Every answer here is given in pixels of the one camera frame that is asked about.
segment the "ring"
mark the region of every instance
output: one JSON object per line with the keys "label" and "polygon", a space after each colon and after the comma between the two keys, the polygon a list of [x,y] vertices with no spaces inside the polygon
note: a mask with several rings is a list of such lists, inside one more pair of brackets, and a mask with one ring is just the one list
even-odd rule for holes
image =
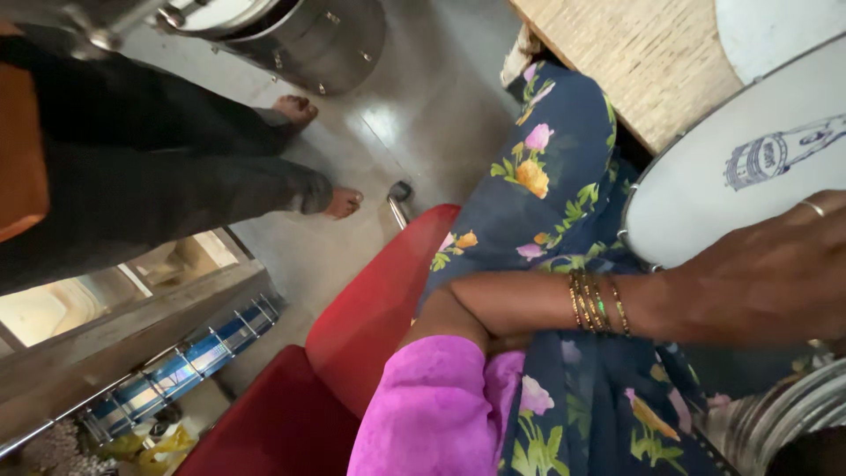
{"label": "ring", "polygon": [[825,211],[825,210],[823,210],[822,208],[820,208],[819,206],[815,205],[814,203],[808,202],[807,200],[803,200],[803,201],[801,201],[801,202],[799,202],[799,203],[801,203],[801,204],[803,204],[803,205],[807,205],[807,206],[809,206],[809,207],[813,208],[813,209],[814,209],[814,211],[816,212],[816,214],[817,214],[817,215],[820,215],[821,217],[825,217],[825,216],[826,216],[826,211]]}

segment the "pink cloth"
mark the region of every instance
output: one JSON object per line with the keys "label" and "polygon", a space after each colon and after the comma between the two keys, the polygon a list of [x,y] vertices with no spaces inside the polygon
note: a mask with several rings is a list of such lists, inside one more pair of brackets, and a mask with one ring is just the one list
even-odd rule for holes
{"label": "pink cloth", "polygon": [[385,364],[347,475],[495,474],[524,360],[513,351],[486,363],[454,335],[403,347]]}

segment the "red plastic chair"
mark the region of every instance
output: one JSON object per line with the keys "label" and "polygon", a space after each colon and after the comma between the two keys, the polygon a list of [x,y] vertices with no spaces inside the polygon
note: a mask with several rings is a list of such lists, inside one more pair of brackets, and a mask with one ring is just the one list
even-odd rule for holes
{"label": "red plastic chair", "polygon": [[346,474],[360,419],[459,210],[431,208],[394,237],[317,319],[305,348],[279,352],[176,475]]}

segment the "dark pants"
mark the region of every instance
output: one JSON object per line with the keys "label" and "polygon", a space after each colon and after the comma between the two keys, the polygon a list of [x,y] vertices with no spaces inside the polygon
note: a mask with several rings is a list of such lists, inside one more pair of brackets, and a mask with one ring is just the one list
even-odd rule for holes
{"label": "dark pants", "polygon": [[39,224],[0,243],[0,294],[332,200],[325,176],[277,156],[294,132],[276,111],[123,56],[60,58],[22,37],[0,38],[0,61],[36,84],[51,203]]}

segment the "floor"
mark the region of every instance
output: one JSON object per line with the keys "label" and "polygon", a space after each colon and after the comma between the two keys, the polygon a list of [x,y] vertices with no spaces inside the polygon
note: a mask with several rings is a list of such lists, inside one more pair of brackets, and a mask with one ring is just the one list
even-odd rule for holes
{"label": "floor", "polygon": [[[366,82],[341,97],[310,97],[321,112],[285,157],[365,194],[342,221],[269,213],[233,226],[291,304],[280,324],[222,372],[240,392],[277,351],[302,344],[315,318],[397,232],[385,197],[415,189],[412,216],[462,203],[514,122],[519,105],[499,85],[520,28],[506,0],[382,0],[388,33]],[[124,54],[218,94],[267,107],[302,94],[201,40],[134,31]]]}

